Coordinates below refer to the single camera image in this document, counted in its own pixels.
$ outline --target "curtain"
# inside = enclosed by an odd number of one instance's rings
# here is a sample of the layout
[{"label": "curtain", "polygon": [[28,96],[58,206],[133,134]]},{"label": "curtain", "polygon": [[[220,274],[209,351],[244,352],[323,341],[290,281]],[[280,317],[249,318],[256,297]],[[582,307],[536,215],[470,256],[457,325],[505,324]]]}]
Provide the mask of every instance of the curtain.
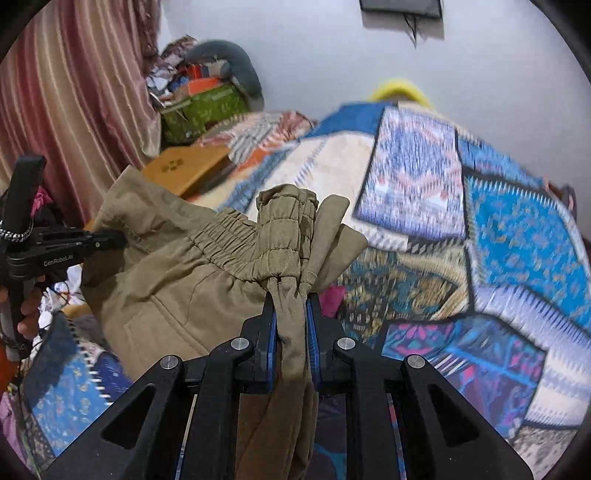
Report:
[{"label": "curtain", "polygon": [[22,153],[47,159],[44,186],[71,226],[91,220],[127,165],[159,153],[144,76],[160,0],[52,0],[0,64],[0,187]]}]

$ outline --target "white wall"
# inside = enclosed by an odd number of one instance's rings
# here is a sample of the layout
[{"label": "white wall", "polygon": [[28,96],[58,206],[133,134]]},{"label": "white wall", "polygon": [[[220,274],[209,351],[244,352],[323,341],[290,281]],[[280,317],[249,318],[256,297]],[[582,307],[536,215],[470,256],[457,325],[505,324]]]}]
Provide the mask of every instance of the white wall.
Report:
[{"label": "white wall", "polygon": [[573,185],[591,236],[591,85],[529,0],[444,0],[415,49],[398,16],[358,0],[164,0],[173,38],[242,46],[266,109],[321,118],[383,80],[417,84],[435,107],[539,175]]},{"label": "white wall", "polygon": [[181,35],[176,35],[175,37],[173,37],[170,33],[170,27],[168,26],[168,17],[166,16],[166,12],[164,11],[164,4],[162,4],[160,12],[160,32],[158,33],[158,51],[162,52],[166,45],[168,45],[171,41],[179,37],[181,37]]}]

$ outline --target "cable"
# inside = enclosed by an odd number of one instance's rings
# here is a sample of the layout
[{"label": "cable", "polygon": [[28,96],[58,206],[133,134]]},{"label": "cable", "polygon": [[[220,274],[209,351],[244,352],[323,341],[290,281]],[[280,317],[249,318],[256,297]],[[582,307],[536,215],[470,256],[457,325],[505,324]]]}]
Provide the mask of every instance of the cable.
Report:
[{"label": "cable", "polygon": [[22,243],[27,238],[29,238],[32,231],[33,231],[33,220],[31,220],[31,223],[29,223],[29,227],[23,233],[14,233],[9,230],[5,230],[4,228],[2,228],[2,221],[0,220],[0,238],[3,240],[8,240],[9,242]]},{"label": "cable", "polygon": [[413,33],[413,45],[414,48],[417,48],[417,16],[416,15],[410,15],[410,17],[413,19],[413,24],[411,25],[410,20],[409,20],[409,15],[404,14],[404,21],[407,23],[408,27],[410,28],[410,31]]},{"label": "cable", "polygon": [[43,343],[43,338],[41,338],[41,335],[40,335],[39,337],[40,337],[40,338],[39,338],[39,340],[37,341],[37,343],[34,343],[34,344],[33,344],[33,346],[31,347],[31,350],[32,350],[32,351],[35,349],[35,347],[36,347],[37,345],[40,345],[40,344],[42,344],[42,343]]},{"label": "cable", "polygon": [[64,297],[64,294],[63,294],[62,292],[60,292],[60,291],[57,291],[55,288],[53,288],[53,287],[55,287],[55,285],[53,285],[53,286],[51,286],[51,285],[50,285],[48,288],[49,288],[49,289],[50,289],[50,290],[51,290],[53,293],[55,293],[56,295],[59,295],[59,296],[61,297],[61,299],[62,299],[63,301],[65,301],[65,302],[66,302],[66,305],[69,305],[69,304],[70,304],[70,286],[68,285],[68,283],[67,283],[66,281],[65,281],[65,282],[60,282],[60,283],[65,283],[65,284],[66,284],[66,287],[67,287],[67,289],[68,289],[68,292],[66,293],[66,296],[65,296],[65,297]]}]

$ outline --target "cardboard box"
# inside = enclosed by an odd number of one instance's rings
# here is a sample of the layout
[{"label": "cardboard box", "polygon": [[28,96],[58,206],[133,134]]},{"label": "cardboard box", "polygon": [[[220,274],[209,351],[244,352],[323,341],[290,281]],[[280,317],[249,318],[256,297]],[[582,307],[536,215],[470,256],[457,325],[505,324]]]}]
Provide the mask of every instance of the cardboard box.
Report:
[{"label": "cardboard box", "polygon": [[152,160],[142,174],[149,181],[186,198],[227,169],[229,153],[226,147],[170,147]]}]

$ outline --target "pile of clothes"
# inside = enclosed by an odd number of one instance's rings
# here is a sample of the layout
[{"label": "pile of clothes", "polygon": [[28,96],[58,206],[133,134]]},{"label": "pile of clothes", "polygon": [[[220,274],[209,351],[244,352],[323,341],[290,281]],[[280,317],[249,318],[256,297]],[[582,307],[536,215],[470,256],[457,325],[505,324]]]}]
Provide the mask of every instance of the pile of clothes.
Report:
[{"label": "pile of clothes", "polygon": [[197,41],[190,35],[168,44],[146,77],[148,90],[160,107],[224,81],[232,82],[247,98],[261,96],[260,81],[242,48],[225,40]]}]

